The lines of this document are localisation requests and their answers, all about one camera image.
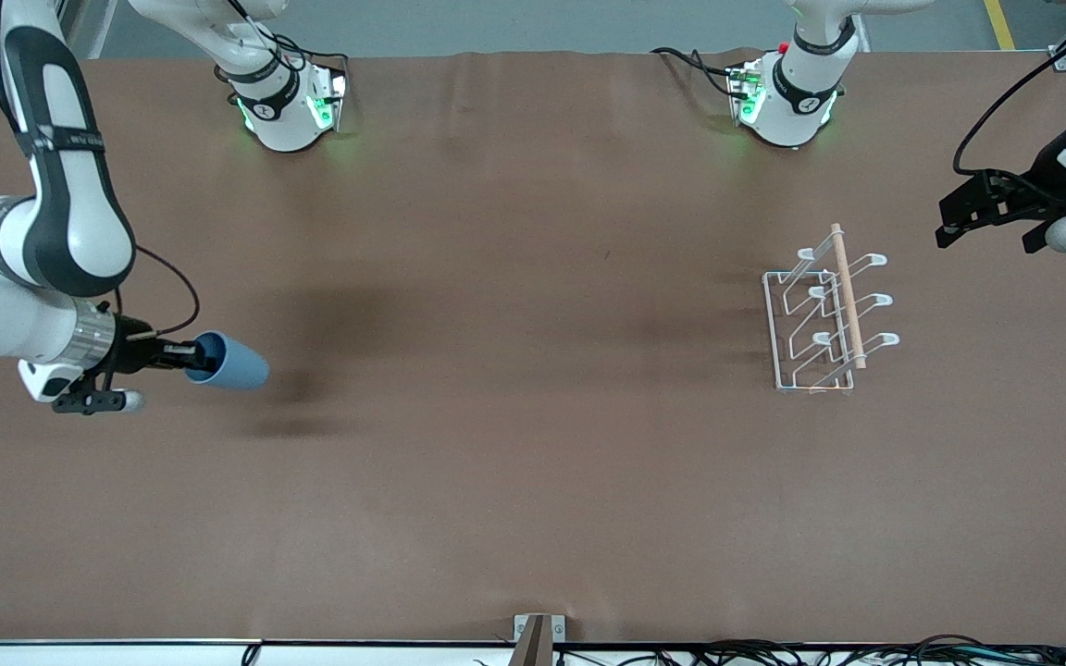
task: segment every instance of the wooden rod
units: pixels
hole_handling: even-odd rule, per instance
[[[845,300],[845,325],[850,327],[850,358],[857,359],[854,367],[867,370],[867,355],[862,354],[862,329],[858,324],[858,304],[854,303],[854,282],[850,278],[850,260],[845,257],[845,241],[842,240],[841,225],[834,223],[833,253],[838,258],[838,281],[841,282],[841,298]]]

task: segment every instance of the gray floor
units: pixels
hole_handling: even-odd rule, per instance
[[[1010,0],[1043,3],[1041,0]],[[637,53],[658,46],[727,51],[775,47],[792,34],[779,0],[382,0],[293,3],[274,29],[317,50],[353,56],[449,55],[464,51]],[[905,17],[868,17],[876,50],[998,49],[982,0],[936,0]],[[180,35],[119,0],[107,59],[199,56]]]
[[[1066,3],[1001,2],[1019,49],[1041,49],[1066,31]],[[781,0],[300,0],[271,25],[317,50],[409,56],[774,47],[790,38],[792,20]],[[905,16],[868,17],[865,33],[875,51],[998,49],[983,0],[936,0]],[[203,56],[127,0],[85,0],[68,43],[78,56]]]

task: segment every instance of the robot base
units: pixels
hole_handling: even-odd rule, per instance
[[[752,128],[759,139],[768,144],[795,148],[807,144],[821,126],[829,121],[829,111],[838,99],[834,93],[829,100],[821,102],[812,113],[800,114],[792,109],[791,101],[775,92],[773,70],[781,58],[777,51],[765,53],[761,59],[744,63],[726,74],[727,90],[743,93],[745,100],[731,97],[731,118],[734,125]]]
[[[238,109],[245,117],[246,130],[253,131],[262,145],[278,152],[293,152],[310,146],[325,131],[339,131],[343,98],[348,94],[348,72],[336,74],[328,67],[308,63],[298,93],[276,119],[259,117],[257,105]]]

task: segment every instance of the blue plastic cup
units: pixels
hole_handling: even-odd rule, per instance
[[[200,332],[195,338],[204,347],[207,358],[215,359],[215,372],[206,370],[185,370],[187,378],[193,384],[216,389],[233,389],[249,391],[261,388],[270,379],[270,363],[261,354],[246,347],[237,340],[225,336],[220,330]]]

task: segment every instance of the brown tabletop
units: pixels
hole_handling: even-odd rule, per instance
[[[1066,256],[932,239],[1039,59],[859,55],[796,151],[656,56],[365,60],[348,133],[291,156],[211,63],[86,64],[189,337],[274,375],[55,417],[0,359],[0,637],[1066,641]],[[1065,126],[1045,75],[969,164]],[[0,118],[0,193],[30,186]],[[781,395],[759,277],[834,222],[891,260],[859,290],[904,341],[853,396]],[[124,296],[189,309],[143,258]]]

